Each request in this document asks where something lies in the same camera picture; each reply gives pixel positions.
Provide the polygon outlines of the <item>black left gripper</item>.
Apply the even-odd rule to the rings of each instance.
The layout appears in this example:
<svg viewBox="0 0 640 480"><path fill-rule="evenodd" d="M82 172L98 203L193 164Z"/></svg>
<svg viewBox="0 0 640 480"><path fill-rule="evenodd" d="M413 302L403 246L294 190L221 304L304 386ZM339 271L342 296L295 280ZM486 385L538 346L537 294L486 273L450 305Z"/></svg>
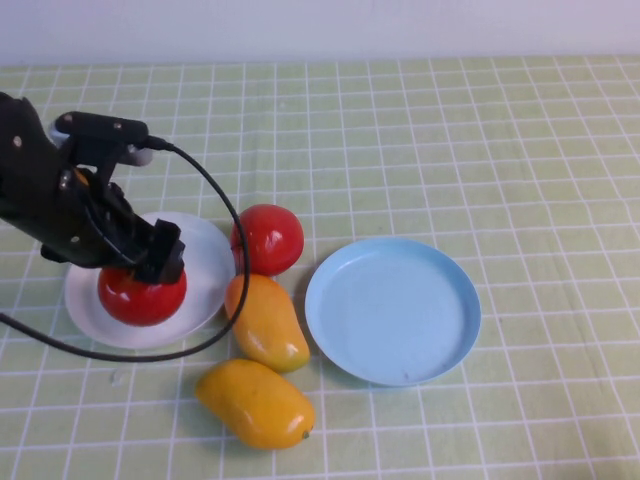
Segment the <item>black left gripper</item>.
<svg viewBox="0 0 640 480"><path fill-rule="evenodd" d="M84 268L133 266L132 279L175 284L184 271L181 229L135 214L122 189L86 167L40 167L46 238L40 254Z"/></svg>

